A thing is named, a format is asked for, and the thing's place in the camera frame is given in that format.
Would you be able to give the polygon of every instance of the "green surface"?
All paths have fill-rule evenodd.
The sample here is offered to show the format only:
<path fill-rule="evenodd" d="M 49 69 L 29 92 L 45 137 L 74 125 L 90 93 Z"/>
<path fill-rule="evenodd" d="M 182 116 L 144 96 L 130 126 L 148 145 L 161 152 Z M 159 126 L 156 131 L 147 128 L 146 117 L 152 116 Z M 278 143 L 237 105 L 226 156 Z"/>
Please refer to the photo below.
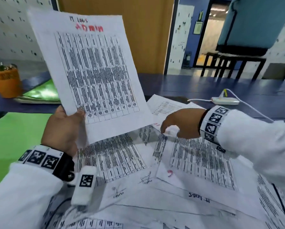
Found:
<path fill-rule="evenodd" d="M 51 114 L 7 113 L 0 119 L 0 181 L 29 147 L 41 142 Z"/>
<path fill-rule="evenodd" d="M 51 101 L 59 101 L 60 98 L 58 96 L 58 91 L 53 84 L 53 80 L 49 80 L 46 83 L 32 89 L 29 92 L 23 94 L 23 96 L 41 99 L 41 100 L 51 100 Z"/>

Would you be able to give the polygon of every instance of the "orange pot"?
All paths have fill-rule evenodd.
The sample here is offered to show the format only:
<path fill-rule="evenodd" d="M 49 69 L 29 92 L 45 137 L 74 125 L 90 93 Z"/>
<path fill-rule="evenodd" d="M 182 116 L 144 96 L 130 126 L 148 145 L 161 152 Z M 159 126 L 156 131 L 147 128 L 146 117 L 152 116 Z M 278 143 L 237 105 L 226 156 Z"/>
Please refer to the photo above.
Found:
<path fill-rule="evenodd" d="M 15 98 L 22 95 L 22 82 L 16 68 L 0 71 L 0 95 L 3 98 Z"/>

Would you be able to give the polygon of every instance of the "chair backrest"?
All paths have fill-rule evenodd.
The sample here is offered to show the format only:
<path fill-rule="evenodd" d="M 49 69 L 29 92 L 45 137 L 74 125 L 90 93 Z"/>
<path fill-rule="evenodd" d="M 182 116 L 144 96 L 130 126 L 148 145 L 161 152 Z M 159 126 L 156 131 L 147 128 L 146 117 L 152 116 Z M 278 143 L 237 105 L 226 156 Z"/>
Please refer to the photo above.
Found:
<path fill-rule="evenodd" d="M 285 0 L 232 0 L 217 50 L 262 56 L 285 24 Z"/>

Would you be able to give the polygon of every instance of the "white lab coat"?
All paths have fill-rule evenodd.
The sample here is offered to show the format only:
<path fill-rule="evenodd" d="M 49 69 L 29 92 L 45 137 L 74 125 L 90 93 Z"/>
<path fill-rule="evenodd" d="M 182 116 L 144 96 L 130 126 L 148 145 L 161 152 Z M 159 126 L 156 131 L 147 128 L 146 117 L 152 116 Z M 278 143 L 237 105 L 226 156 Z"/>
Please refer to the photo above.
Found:
<path fill-rule="evenodd" d="M 272 124 L 232 110 L 218 131 L 221 146 L 249 159 L 254 168 L 285 194 L 285 123 Z M 63 182 L 26 164 L 13 163 L 0 183 L 0 228 L 36 229 L 50 198 Z"/>

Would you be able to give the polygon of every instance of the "table surface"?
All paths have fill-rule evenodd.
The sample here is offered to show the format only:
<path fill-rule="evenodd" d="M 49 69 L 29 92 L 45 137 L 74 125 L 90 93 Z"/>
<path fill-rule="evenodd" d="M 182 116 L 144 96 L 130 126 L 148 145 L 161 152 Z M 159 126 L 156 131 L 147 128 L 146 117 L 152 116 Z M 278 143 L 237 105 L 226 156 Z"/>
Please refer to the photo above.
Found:
<path fill-rule="evenodd" d="M 195 77 L 186 75 L 138 74 L 143 92 L 151 96 L 183 96 L 188 99 L 205 99 L 219 96 L 224 88 L 232 90 L 241 100 L 247 102 L 274 120 L 285 121 L 285 81 L 227 79 L 214 77 Z M 25 90 L 30 90 L 50 79 L 49 72 L 38 77 L 23 80 Z M 196 104 L 211 108 L 212 103 L 195 101 Z M 238 109 L 254 118 L 263 118 L 243 103 L 227 106 Z M 0 97 L 0 111 L 25 113 L 53 113 L 57 105 L 19 104 L 12 99 Z"/>

